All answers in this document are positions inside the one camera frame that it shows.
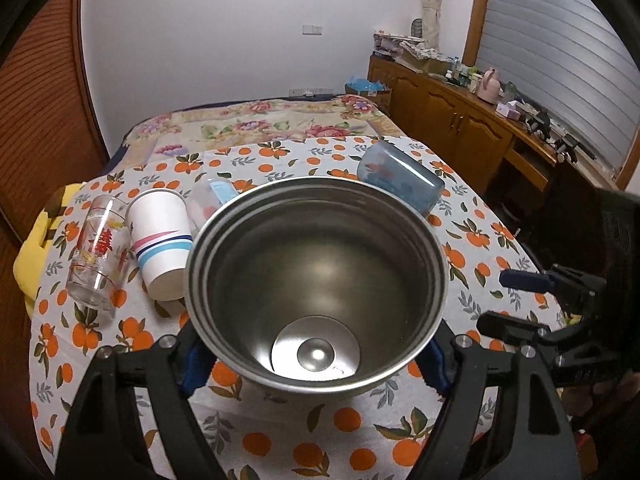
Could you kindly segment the orange print tablecloth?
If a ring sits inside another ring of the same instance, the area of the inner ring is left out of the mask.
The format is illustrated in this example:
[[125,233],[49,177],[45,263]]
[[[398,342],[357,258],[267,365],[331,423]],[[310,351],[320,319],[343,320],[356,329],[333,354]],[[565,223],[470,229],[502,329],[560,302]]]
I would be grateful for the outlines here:
[[[499,284],[502,270],[528,270],[533,263],[480,196],[427,146],[406,136],[395,143],[445,182],[428,222],[446,259],[444,315],[450,327],[476,337],[477,318],[486,311],[561,327],[553,297]],[[96,349],[102,344],[128,351],[148,348],[159,336],[180,330],[188,317],[180,302],[151,300],[135,266],[128,266],[107,309],[93,311],[73,300],[66,276],[97,197],[128,202],[150,188],[188,195],[213,178],[226,179],[241,192],[290,177],[351,179],[371,144],[368,136],[348,136],[179,152],[76,186],[55,223],[32,317],[32,420],[46,463],[55,462],[70,404]],[[361,396],[330,402],[266,393],[219,364],[191,404],[207,442],[234,478],[402,479],[424,447],[442,402],[414,365]]]

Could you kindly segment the brown louvered wardrobe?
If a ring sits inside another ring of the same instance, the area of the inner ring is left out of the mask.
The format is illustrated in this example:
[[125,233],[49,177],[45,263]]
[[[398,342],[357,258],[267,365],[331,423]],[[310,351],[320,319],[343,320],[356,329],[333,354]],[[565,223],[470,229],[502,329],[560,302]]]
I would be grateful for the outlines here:
[[1,440],[43,464],[32,426],[30,319],[13,263],[63,185],[91,179],[108,155],[94,114],[80,36],[81,0],[1,0]]

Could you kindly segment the cream insulated steel cup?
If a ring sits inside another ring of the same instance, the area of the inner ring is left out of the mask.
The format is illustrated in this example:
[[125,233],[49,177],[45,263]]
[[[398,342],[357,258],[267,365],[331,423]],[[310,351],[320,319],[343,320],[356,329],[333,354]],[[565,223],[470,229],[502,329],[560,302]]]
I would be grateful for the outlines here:
[[389,192],[334,177],[271,182],[195,237],[186,307],[203,344],[290,396],[356,396],[434,337],[448,281],[426,219]]

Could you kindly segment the floral bed blanket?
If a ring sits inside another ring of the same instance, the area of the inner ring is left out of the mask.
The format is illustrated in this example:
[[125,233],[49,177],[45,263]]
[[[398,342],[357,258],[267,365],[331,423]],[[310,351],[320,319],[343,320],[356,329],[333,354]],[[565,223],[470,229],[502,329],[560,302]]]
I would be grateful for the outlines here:
[[392,136],[404,133],[364,96],[327,100],[272,99],[177,110],[140,122],[126,135],[122,168],[245,144],[304,142],[329,136]]

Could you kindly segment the clutter pile on cabinet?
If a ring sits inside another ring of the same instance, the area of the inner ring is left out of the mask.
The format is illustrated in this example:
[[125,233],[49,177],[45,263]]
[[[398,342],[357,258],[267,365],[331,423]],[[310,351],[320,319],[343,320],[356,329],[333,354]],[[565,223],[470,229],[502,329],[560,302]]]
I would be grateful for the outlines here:
[[375,32],[373,41],[376,54],[386,55],[416,73],[445,75],[450,69],[451,58],[427,47],[421,38]]

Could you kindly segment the blue translucent plastic cup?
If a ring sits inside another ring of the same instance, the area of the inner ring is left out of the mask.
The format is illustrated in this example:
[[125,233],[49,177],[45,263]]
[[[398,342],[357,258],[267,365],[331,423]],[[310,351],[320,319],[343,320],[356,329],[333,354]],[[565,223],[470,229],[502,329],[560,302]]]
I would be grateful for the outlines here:
[[392,193],[427,216],[442,196],[445,183],[390,142],[381,140],[362,155],[357,177]]

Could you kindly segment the wooden sideboard cabinet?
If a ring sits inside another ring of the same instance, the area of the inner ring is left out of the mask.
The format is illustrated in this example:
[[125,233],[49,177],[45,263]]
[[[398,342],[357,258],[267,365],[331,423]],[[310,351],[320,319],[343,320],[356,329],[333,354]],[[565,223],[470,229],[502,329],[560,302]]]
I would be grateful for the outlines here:
[[390,119],[436,153],[480,196],[521,219],[540,207],[555,186],[562,195],[578,185],[615,184],[590,158],[555,155],[551,145],[506,119],[468,90],[418,74],[381,55],[370,57],[368,77],[390,88]]

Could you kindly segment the white paper cup striped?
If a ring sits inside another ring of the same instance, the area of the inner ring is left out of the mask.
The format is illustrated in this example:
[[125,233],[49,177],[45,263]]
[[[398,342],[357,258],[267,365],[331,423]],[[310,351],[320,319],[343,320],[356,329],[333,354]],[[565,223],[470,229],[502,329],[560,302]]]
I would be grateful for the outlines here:
[[148,295],[174,301],[184,295],[184,274],[193,246],[186,203],[167,188],[142,192],[128,206],[131,250]]

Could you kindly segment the grey window blind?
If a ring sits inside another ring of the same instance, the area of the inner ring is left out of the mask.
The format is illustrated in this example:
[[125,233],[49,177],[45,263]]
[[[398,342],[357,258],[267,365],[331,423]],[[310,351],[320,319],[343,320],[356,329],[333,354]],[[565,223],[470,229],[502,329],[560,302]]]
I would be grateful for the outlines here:
[[591,0],[488,0],[476,65],[623,165],[639,125],[639,70]]

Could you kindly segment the white wall switch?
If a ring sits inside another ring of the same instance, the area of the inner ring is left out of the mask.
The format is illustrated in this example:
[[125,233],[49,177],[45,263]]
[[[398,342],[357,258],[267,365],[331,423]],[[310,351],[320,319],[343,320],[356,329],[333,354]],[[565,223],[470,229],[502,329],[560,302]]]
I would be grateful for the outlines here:
[[323,27],[320,25],[304,25],[302,29],[304,36],[321,36],[322,32]]

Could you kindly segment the cardboard box blue contents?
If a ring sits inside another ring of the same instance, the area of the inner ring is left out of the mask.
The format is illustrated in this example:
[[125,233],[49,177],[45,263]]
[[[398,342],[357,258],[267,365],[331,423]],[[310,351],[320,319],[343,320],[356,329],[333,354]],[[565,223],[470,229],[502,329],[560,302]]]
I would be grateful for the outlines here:
[[392,102],[392,89],[381,81],[352,77],[345,84],[345,93],[366,98],[379,110],[389,110]]

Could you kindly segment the clear glass red print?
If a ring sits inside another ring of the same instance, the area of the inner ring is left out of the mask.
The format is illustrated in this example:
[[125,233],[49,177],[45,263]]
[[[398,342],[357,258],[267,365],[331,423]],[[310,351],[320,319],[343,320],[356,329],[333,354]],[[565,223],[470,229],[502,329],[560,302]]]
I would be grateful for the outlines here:
[[119,198],[101,195],[89,208],[70,260],[66,288],[83,306],[108,310],[122,284],[128,259],[130,234],[128,205]]

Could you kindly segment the pink tissue box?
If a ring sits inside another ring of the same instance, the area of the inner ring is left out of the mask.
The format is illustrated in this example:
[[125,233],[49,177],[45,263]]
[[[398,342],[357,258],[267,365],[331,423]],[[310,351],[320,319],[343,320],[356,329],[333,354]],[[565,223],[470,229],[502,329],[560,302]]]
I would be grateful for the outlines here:
[[521,119],[520,111],[511,103],[498,103],[496,113],[506,119],[518,122]]

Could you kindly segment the yellow cloth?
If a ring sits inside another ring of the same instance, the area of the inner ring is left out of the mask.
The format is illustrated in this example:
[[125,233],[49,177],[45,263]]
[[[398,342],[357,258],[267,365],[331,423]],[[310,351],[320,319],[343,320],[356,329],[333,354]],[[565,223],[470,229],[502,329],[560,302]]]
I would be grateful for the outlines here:
[[40,275],[46,264],[55,231],[66,209],[70,206],[70,201],[81,187],[82,183],[69,184],[59,188],[50,197],[46,206],[38,214],[14,260],[14,280],[24,296],[24,305],[29,318],[34,314]]

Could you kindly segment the pink thermos jug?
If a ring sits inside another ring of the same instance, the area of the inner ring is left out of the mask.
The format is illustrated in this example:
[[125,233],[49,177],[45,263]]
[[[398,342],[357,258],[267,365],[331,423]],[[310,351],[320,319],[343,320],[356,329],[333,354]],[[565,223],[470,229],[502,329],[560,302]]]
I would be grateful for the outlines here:
[[482,101],[495,105],[498,102],[501,84],[499,72],[495,67],[486,70],[478,84],[476,95]]

